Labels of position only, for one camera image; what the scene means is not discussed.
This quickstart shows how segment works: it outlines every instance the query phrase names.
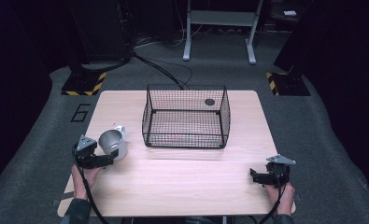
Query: wooden table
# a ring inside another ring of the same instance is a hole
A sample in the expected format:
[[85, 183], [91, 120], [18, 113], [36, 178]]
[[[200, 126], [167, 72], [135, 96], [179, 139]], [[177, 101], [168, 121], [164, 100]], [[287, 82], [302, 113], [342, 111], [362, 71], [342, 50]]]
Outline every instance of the wooden table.
[[[277, 150], [255, 91], [228, 91], [231, 130], [224, 149], [146, 147], [145, 91], [103, 91], [86, 136], [97, 140], [114, 124], [126, 128], [128, 154], [98, 176], [92, 195], [105, 217], [232, 216], [266, 214], [266, 190], [249, 168], [266, 173]], [[95, 153], [102, 155], [100, 147]], [[74, 190], [71, 177], [64, 192]], [[71, 199], [62, 200], [63, 216]]]

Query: sleeve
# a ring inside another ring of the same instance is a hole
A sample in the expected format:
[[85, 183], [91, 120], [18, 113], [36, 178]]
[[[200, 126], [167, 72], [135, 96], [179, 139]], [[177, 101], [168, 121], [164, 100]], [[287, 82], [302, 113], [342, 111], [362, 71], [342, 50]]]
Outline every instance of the sleeve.
[[88, 224], [91, 204], [83, 199], [73, 199], [64, 214], [61, 224]]
[[273, 220], [274, 224], [294, 224], [294, 219], [288, 215], [276, 215]]

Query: stand base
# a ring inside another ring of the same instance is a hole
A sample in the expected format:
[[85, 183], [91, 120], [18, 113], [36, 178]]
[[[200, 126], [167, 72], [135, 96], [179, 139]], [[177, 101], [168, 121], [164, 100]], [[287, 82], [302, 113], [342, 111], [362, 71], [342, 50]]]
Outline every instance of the stand base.
[[61, 95], [95, 95], [102, 87], [106, 72], [85, 70], [83, 74], [71, 74], [62, 87]]
[[301, 78], [293, 79], [287, 73], [266, 73], [274, 95], [310, 96]]

